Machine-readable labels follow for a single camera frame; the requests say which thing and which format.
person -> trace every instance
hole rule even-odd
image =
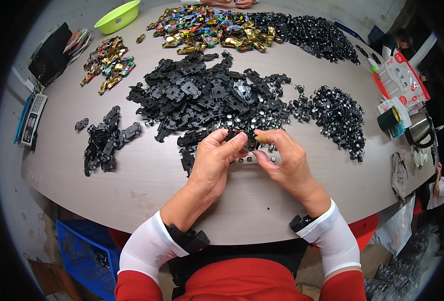
[[[245,9],[250,8],[252,4],[258,2],[258,0],[181,0],[183,5],[195,5],[195,4],[212,4],[212,3],[220,3],[220,4],[230,4],[232,2],[235,3],[237,8]]]
[[[370,46],[387,61],[394,55],[396,48],[400,51],[402,51],[402,49],[411,49],[412,37],[404,28],[399,28],[394,34],[384,34]]]
[[[429,189],[432,194],[427,203],[427,210],[441,206],[444,203],[444,177],[441,177],[442,164],[438,163],[435,167],[437,179],[434,183],[429,184]]]
[[[306,208],[304,219],[308,221],[297,229],[300,238],[208,246],[191,254],[174,241],[167,228],[188,231],[222,194],[230,163],[248,154],[243,150],[247,135],[240,132],[225,142],[227,133],[227,129],[218,129],[199,143],[187,184],[131,235],[120,255],[116,299],[162,301],[159,269],[170,260],[171,274],[179,286],[172,299],[178,297],[177,301],[312,300],[297,290],[294,281],[304,248],[311,243],[322,255],[325,279],[320,300],[365,300],[357,241],[335,202],[311,175],[305,150],[282,129],[255,130],[259,141],[273,143],[278,149],[280,164],[261,150],[253,155],[261,169]]]

blue box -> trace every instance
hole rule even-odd
[[[57,235],[67,272],[96,295],[115,301],[121,250],[108,228],[91,220],[57,220]],[[96,248],[107,253],[110,269],[94,260]]]

white arm sleeve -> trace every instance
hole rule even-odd
[[[201,4],[200,0],[181,0],[183,5],[195,5],[195,4]]]
[[[331,207],[297,235],[321,250],[324,277],[348,266],[360,267],[357,240],[331,199]]]
[[[146,274],[159,284],[159,269],[175,257],[189,255],[175,243],[160,218],[160,211],[130,236],[120,255],[120,270]]]
[[[392,52],[392,50],[389,47],[383,46],[382,47],[382,58],[387,61],[388,59],[391,58],[391,52]]]

table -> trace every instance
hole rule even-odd
[[[99,168],[91,177],[83,174],[83,153],[89,135],[85,130],[74,131],[74,124],[88,117],[90,124],[102,122],[112,106],[121,107],[121,129],[141,117],[135,115],[139,104],[125,99],[130,88],[158,65],[162,58],[180,60],[174,49],[163,49],[162,38],[146,39],[136,44],[135,39],[145,33],[145,27],[158,19],[165,8],[160,6],[140,12],[138,18],[115,34],[124,38],[127,55],[133,55],[137,66],[110,91],[99,96],[97,91],[102,77],[95,77],[85,87],[80,82],[86,75],[83,64],[88,54],[100,45],[101,33],[96,33],[89,49],[81,58],[68,66],[64,73],[45,91],[48,101],[38,126],[37,148],[23,159],[21,176],[29,185],[58,205],[93,220],[125,232],[134,230],[157,212],[163,204],[187,181],[182,168],[177,135],[158,143],[154,136],[157,126],[143,126],[142,135],[116,151],[116,172],[104,173]],[[248,11],[278,11],[295,13],[263,3]],[[373,51],[349,36],[354,44],[361,45],[369,54]],[[221,53],[225,48],[216,45],[205,53]],[[363,219],[397,202],[391,189],[390,155],[407,149],[405,137],[391,141],[377,124],[376,106],[381,93],[370,73],[370,65],[359,53],[361,65],[350,61],[329,63],[317,59],[289,43],[273,43],[265,54],[258,51],[239,53],[230,50],[234,60],[231,70],[242,72],[252,68],[261,76],[285,73],[292,84],[283,86],[283,101],[297,99],[294,84],[306,87],[306,95],[322,85],[338,87],[366,110],[363,126],[367,138],[364,162],[349,159],[348,151],[338,150],[337,145],[320,134],[314,121],[298,123],[292,120],[285,129],[305,148],[311,172],[321,182],[327,193],[337,202],[348,223]],[[211,67],[221,60],[207,63]],[[280,162],[278,153],[272,154]],[[416,189],[433,173],[431,160],[422,169],[408,165],[407,193]],[[195,225],[203,229],[212,244],[252,244],[296,238],[288,227],[296,214],[303,214],[302,205],[288,195],[253,162],[232,164],[229,168],[227,187],[222,196],[205,212]]]

